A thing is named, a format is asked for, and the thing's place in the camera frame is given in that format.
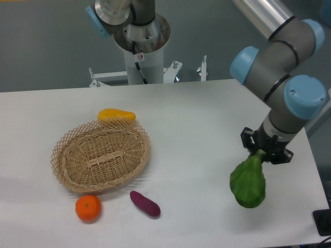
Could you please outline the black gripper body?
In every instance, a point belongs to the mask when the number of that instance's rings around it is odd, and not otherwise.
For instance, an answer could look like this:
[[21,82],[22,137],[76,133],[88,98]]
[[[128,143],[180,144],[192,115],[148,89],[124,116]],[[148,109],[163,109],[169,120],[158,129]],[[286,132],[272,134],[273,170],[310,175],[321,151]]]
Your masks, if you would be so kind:
[[285,149],[286,142],[278,141],[279,136],[268,136],[264,130],[256,131],[258,150],[257,155],[260,156],[263,162],[269,162],[270,155]]

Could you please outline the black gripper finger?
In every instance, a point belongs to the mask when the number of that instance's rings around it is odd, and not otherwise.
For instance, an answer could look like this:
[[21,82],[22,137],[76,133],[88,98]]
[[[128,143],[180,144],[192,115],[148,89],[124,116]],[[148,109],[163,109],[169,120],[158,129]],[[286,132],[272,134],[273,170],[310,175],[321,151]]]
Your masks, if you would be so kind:
[[272,153],[269,161],[273,165],[289,163],[293,158],[294,153],[288,149]]
[[258,142],[256,131],[245,127],[240,134],[243,147],[248,150],[250,156],[254,155],[258,150]]

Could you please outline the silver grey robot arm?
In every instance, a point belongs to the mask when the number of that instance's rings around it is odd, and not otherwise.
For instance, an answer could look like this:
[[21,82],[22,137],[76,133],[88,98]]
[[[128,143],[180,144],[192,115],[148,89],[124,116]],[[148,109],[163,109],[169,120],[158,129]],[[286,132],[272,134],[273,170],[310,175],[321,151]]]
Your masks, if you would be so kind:
[[[244,48],[230,66],[231,76],[270,107],[257,130],[243,129],[243,146],[251,154],[263,150],[265,162],[288,163],[293,153],[287,144],[327,98],[319,80],[290,73],[323,45],[324,30],[314,20],[298,20],[281,1],[235,1],[235,6],[269,41],[263,51]],[[94,29],[113,36],[123,51],[130,85],[175,81],[180,63],[163,67],[170,26],[155,12],[154,1],[95,1],[85,11]]]

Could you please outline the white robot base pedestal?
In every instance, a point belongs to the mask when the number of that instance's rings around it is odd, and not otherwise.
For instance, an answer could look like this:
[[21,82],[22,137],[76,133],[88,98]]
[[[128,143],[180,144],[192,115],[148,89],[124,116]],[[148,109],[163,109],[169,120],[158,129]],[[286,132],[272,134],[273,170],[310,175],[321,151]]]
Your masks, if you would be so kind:
[[154,20],[145,26],[129,24],[114,33],[124,55],[129,85],[163,83],[164,48],[170,32],[167,20],[155,14]]

